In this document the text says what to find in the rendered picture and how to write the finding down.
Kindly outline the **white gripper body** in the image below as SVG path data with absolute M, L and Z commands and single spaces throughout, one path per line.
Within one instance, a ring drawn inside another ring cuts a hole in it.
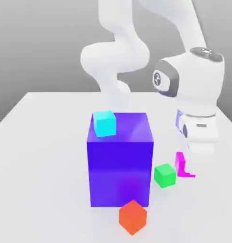
M 185 171 L 190 174 L 207 174 L 213 165 L 213 155 L 218 137 L 191 137 L 179 135 L 185 159 Z

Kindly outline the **small magenta cube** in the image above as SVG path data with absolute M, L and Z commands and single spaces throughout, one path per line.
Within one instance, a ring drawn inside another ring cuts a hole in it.
M 195 178 L 196 175 L 190 174 L 189 172 L 185 172 L 185 158 L 184 154 L 180 151 L 176 152 L 175 156 L 175 169 L 176 169 L 176 174 L 178 177 L 183 177 L 183 178 Z

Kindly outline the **small green cube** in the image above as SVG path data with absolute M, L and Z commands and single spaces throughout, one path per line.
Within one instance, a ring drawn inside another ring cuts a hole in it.
M 173 186 L 176 183 L 176 171 L 168 163 L 158 165 L 154 168 L 154 180 L 160 188 Z

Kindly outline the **small red cube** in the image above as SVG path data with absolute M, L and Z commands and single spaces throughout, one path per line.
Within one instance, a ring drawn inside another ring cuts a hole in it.
M 146 222 L 147 211 L 134 200 L 119 209 L 119 224 L 130 235 L 136 234 L 145 227 Z

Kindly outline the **small cyan cube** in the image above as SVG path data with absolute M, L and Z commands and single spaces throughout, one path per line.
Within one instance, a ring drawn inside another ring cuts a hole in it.
M 93 124 L 97 137 L 116 135 L 116 117 L 111 110 L 93 112 Z

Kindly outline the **large purple box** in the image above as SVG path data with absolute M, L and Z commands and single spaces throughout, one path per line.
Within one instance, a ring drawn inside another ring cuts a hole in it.
M 149 205 L 154 139 L 143 112 L 116 113 L 116 135 L 87 136 L 90 204 L 122 207 L 134 200 Z

